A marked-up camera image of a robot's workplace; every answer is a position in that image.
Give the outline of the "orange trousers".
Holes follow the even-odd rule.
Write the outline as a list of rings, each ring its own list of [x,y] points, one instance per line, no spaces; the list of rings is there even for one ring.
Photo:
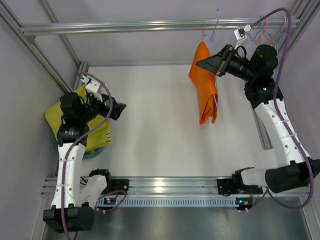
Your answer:
[[[211,118],[214,124],[218,117],[219,94],[216,87],[216,76],[213,73],[196,65],[198,61],[210,57],[209,49],[204,41],[201,41],[193,57],[188,77],[195,86],[198,101],[199,124],[203,125]]]

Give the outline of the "yellow-green trousers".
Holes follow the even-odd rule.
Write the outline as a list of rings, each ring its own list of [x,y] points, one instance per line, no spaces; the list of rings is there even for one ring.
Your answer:
[[[69,151],[82,145],[89,152],[110,144],[110,120],[108,114],[102,116],[103,107],[103,100],[87,93],[85,86],[62,95],[44,115],[58,147]]]

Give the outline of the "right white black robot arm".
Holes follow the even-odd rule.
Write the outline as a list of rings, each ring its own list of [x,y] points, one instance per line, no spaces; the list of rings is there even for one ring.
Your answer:
[[[232,175],[234,184],[239,189],[267,187],[273,193],[310,185],[320,172],[320,161],[312,159],[297,144],[299,139],[287,115],[283,94],[273,79],[278,65],[276,49],[259,45],[251,59],[247,59],[226,44],[217,54],[200,58],[196,65],[216,76],[231,74],[246,82],[244,94],[262,121],[275,153],[276,168],[239,169]]]

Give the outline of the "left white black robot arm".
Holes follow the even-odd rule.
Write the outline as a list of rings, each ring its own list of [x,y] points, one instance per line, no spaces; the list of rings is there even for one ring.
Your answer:
[[[76,92],[60,98],[61,125],[57,131],[58,174],[55,193],[50,208],[43,211],[44,222],[55,232],[69,235],[71,232],[91,230],[94,208],[99,197],[112,182],[107,169],[91,171],[84,187],[81,187],[81,167],[89,135],[88,123],[97,116],[117,120],[125,103],[112,98],[108,105],[106,94],[88,94],[83,100]]]

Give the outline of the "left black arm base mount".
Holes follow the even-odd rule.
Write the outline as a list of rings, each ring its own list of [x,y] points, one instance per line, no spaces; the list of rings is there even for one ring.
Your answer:
[[[128,192],[130,186],[130,180],[127,178],[112,178],[109,177],[106,180],[106,188],[101,192],[102,195],[108,194],[112,191],[124,191]]]

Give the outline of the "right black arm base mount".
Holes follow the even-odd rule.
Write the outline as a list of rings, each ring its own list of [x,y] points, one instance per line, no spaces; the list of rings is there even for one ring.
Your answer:
[[[256,185],[243,185],[233,180],[232,178],[219,178],[216,180],[218,194],[223,196],[254,194],[260,195],[263,189]]]

